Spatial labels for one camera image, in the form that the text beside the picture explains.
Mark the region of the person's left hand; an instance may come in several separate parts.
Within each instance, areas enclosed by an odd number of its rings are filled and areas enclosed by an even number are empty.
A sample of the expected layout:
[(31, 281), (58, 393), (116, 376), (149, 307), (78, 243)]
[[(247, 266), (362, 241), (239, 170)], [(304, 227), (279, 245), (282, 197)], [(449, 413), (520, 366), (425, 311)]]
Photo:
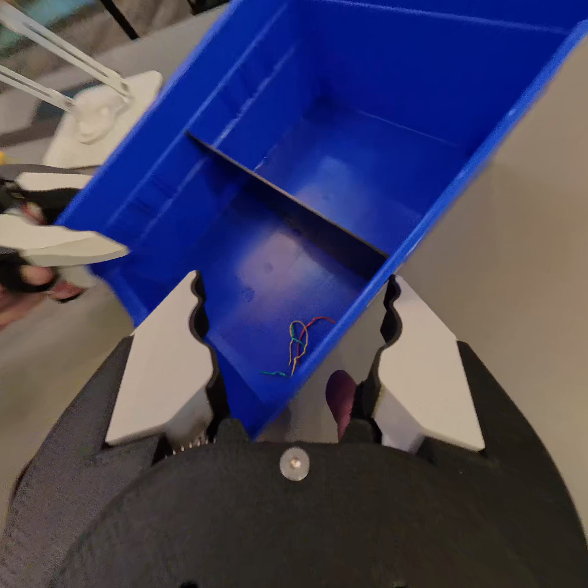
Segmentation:
[(34, 293), (18, 293), (1, 284), (1, 330), (24, 318), (46, 300), (68, 303), (79, 298), (86, 289), (72, 283), (56, 280), (51, 268), (25, 265), (20, 268), (21, 278), (32, 286), (51, 285), (50, 290)]

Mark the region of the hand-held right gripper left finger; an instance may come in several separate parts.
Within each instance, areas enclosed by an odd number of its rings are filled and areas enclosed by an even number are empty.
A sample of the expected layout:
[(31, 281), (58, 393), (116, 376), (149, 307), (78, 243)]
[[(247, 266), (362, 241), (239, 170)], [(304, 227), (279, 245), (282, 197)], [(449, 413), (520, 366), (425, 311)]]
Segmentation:
[(135, 329), (106, 443), (163, 434), (174, 450), (212, 443), (226, 417), (217, 353), (205, 341), (203, 278), (189, 272)]

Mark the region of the person's right hand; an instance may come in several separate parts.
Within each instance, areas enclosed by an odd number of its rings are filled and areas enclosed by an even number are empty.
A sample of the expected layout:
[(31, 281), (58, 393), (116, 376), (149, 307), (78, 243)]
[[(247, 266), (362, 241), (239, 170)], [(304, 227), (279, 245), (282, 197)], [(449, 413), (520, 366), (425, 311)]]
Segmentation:
[(357, 384), (347, 371), (337, 370), (326, 384), (325, 398), (337, 427), (337, 439), (341, 441), (348, 427)]

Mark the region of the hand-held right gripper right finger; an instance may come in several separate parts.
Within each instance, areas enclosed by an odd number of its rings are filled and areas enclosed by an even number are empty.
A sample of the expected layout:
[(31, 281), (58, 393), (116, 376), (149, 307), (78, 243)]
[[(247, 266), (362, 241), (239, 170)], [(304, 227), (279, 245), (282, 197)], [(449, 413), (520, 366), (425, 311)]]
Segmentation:
[(416, 453), (427, 438), (485, 448), (458, 340), (401, 277), (392, 276), (384, 344), (362, 382), (362, 418), (381, 445)]

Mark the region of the black bin divider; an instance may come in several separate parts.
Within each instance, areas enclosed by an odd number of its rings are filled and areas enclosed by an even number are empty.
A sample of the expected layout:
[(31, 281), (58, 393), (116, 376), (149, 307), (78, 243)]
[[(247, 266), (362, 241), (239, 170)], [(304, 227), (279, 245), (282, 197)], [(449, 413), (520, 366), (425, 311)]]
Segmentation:
[(185, 131), (185, 136), (215, 161), (226, 176), (230, 176), (239, 184), (239, 194), (252, 196), (263, 203), (297, 236), (318, 247), (343, 266), (365, 279), (370, 279), (387, 262), (389, 255), (384, 251), (301, 202), (192, 132)]

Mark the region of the blue plastic bin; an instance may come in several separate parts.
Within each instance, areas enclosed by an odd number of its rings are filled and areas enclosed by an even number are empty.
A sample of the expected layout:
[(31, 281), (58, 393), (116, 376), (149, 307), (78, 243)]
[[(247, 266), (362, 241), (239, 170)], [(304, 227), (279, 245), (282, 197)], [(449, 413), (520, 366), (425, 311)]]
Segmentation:
[[(191, 270), (232, 414), (257, 436), (482, 170), (587, 35), (587, 1), (233, 1), (59, 222), (136, 325)], [(304, 241), (188, 137), (389, 255)], [(289, 325), (327, 316), (289, 379)]]

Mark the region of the white sign stand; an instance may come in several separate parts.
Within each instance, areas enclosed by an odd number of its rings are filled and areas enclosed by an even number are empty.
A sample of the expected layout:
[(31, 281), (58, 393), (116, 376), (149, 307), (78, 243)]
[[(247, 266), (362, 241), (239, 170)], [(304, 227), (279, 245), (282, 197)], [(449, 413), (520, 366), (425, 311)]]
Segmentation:
[(102, 165), (156, 99), (161, 74), (150, 70), (124, 78), (6, 1), (1, 1), (1, 24), (100, 82), (70, 98), (1, 66), (2, 83), (64, 112), (42, 164), (65, 169)]

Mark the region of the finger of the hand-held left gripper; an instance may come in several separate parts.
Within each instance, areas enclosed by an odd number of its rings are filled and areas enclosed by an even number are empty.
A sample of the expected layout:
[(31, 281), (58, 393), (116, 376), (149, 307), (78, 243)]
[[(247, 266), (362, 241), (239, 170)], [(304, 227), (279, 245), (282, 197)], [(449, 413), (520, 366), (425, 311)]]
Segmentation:
[(34, 266), (85, 266), (113, 261), (129, 253), (115, 240), (93, 231), (40, 225), (17, 213), (1, 215), (1, 247)]
[(74, 169), (45, 165), (13, 165), (13, 182), (26, 192), (44, 192), (56, 189), (81, 190), (92, 174), (80, 173)]

